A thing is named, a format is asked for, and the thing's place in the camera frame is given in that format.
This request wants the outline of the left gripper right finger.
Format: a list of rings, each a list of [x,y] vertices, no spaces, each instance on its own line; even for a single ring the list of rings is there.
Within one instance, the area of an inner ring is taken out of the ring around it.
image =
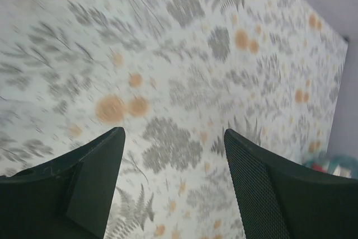
[[[232,129],[224,145],[247,238],[357,237],[357,180],[299,165]]]

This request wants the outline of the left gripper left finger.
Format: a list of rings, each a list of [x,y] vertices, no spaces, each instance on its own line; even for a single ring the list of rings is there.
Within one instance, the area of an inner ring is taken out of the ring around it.
[[[125,130],[17,174],[1,176],[1,238],[103,238]]]

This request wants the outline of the red t shirt in bin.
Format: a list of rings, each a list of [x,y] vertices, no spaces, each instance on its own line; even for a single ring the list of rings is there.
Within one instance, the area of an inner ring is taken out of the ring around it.
[[[322,173],[327,173],[327,170],[326,170],[323,166],[321,166],[321,165],[319,165],[319,164],[317,164],[317,163],[312,163],[311,166],[310,166],[310,168],[311,168],[312,170],[314,170],[314,171],[319,171],[319,172],[322,172]]]

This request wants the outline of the clear blue plastic bin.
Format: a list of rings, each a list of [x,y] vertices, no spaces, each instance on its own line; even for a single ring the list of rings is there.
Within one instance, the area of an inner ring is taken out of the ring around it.
[[[317,163],[327,170],[327,174],[357,179],[357,159],[347,155],[319,155],[303,163],[310,168],[312,163]]]

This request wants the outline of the floral patterned table cloth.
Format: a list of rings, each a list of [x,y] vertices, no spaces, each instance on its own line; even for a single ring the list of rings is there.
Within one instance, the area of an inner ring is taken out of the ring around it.
[[[325,152],[347,47],[305,0],[1,0],[1,174],[121,126],[106,238],[244,238],[225,130]]]

